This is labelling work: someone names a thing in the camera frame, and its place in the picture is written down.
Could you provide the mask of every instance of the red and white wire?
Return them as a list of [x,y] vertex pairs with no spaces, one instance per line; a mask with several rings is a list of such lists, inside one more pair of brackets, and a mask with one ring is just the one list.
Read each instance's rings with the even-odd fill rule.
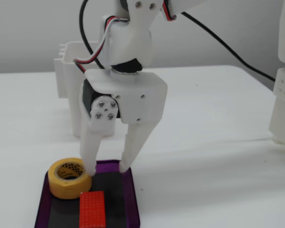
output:
[[102,40],[100,41],[97,49],[95,50],[95,52],[88,58],[88,59],[81,59],[81,58],[76,58],[74,59],[75,64],[80,68],[80,70],[82,72],[85,72],[86,70],[83,68],[83,66],[81,64],[89,64],[92,63],[99,55],[99,53],[101,52],[104,43],[105,43],[105,39],[107,38],[109,31],[110,31],[110,27],[113,25],[113,23],[115,21],[120,21],[120,19],[118,17],[111,17],[105,27],[105,31],[104,31],[104,36],[102,38]]

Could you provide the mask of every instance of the tape roll core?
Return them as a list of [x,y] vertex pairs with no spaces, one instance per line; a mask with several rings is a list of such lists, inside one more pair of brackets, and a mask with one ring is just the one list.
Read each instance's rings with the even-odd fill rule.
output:
[[50,191],[59,199],[77,199],[92,186],[92,177],[86,173],[79,158],[57,161],[49,168],[47,174]]

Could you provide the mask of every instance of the white container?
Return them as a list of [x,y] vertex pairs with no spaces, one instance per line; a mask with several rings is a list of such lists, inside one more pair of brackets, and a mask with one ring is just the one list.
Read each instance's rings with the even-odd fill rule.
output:
[[[92,49],[95,49],[98,42],[90,42]],[[73,60],[76,57],[88,58],[90,56],[83,42],[69,42],[65,45],[60,45],[59,58],[54,59],[57,90],[59,98],[68,98],[71,124],[73,134],[80,137],[81,131],[81,113],[79,107],[79,91],[80,86],[85,80],[84,74],[74,64]],[[85,69],[98,68],[96,63],[84,65]]]

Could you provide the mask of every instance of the metal screw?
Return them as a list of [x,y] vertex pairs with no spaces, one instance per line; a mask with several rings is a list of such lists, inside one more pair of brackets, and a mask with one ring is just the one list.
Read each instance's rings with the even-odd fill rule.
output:
[[116,108],[116,107],[117,107],[116,102],[112,102],[112,103],[111,103],[111,108]]
[[114,114],[109,114],[108,115],[108,120],[113,120],[114,119]]
[[104,102],[99,102],[99,104],[98,104],[98,106],[100,107],[100,108],[103,108],[104,107],[104,105],[105,105],[105,103]]
[[138,1],[136,4],[135,4],[136,8],[140,8],[142,6],[142,2],[141,1]]
[[152,3],[149,7],[151,10],[155,8],[155,3]]
[[103,117],[103,115],[101,113],[97,113],[95,117],[97,120],[99,120],[101,117]]

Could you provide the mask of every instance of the white tabletop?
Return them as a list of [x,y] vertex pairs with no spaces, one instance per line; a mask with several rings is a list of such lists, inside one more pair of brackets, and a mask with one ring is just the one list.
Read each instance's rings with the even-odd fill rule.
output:
[[[275,97],[231,66],[155,69],[164,117],[132,165],[141,228],[285,228],[285,146]],[[99,160],[120,159],[126,126]],[[54,73],[0,74],[0,228],[34,227],[44,175],[79,157]]]

